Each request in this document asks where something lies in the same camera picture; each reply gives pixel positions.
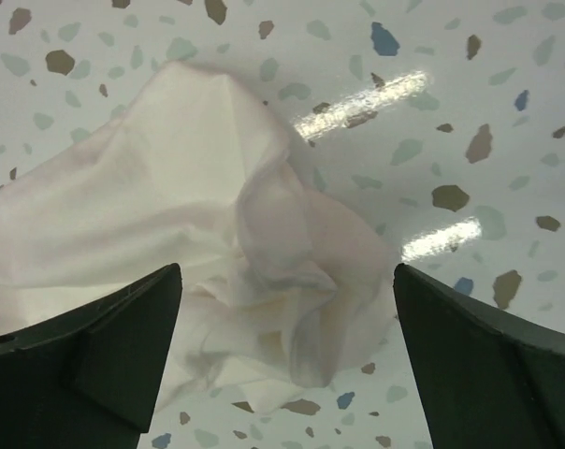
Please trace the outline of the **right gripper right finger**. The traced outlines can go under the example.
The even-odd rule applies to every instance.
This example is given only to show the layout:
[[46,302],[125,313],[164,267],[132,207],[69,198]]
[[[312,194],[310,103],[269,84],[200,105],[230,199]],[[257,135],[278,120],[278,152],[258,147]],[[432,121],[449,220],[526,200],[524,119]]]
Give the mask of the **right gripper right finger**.
[[398,318],[434,447],[565,449],[565,334],[394,272]]

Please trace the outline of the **white printed t shirt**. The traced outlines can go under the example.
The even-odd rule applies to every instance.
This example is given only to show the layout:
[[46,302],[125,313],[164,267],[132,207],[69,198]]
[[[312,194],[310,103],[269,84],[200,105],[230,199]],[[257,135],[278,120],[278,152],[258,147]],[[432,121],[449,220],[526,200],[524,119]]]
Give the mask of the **white printed t shirt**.
[[306,186],[241,83],[164,65],[119,116],[0,190],[0,335],[178,264],[157,404],[238,385],[268,413],[377,351],[396,258]]

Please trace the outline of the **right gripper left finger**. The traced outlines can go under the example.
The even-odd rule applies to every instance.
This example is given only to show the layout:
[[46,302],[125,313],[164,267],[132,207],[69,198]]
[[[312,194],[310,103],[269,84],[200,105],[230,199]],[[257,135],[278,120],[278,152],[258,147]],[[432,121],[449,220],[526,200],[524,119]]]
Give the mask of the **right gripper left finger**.
[[0,334],[0,448],[135,448],[149,431],[181,303],[172,264]]

